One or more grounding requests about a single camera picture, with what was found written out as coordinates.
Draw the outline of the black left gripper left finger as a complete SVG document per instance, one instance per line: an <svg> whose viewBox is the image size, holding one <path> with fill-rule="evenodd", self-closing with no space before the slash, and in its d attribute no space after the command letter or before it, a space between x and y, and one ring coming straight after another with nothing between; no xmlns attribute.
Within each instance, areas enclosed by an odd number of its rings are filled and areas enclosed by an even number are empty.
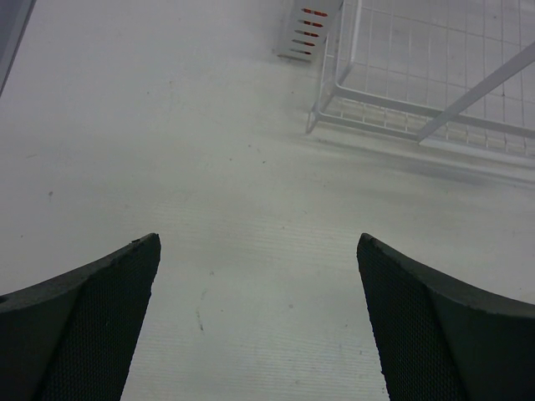
<svg viewBox="0 0 535 401"><path fill-rule="evenodd" d="M150 233L1 297L3 400L119 400L161 260Z"/></svg>

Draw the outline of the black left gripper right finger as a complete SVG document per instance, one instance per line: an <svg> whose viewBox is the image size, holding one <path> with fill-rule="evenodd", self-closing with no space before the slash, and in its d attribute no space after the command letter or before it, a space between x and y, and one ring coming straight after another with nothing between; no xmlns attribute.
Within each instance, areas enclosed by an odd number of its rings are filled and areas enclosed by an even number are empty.
<svg viewBox="0 0 535 401"><path fill-rule="evenodd" d="M364 233L359 274L391 400L532 400L534 306Z"/></svg>

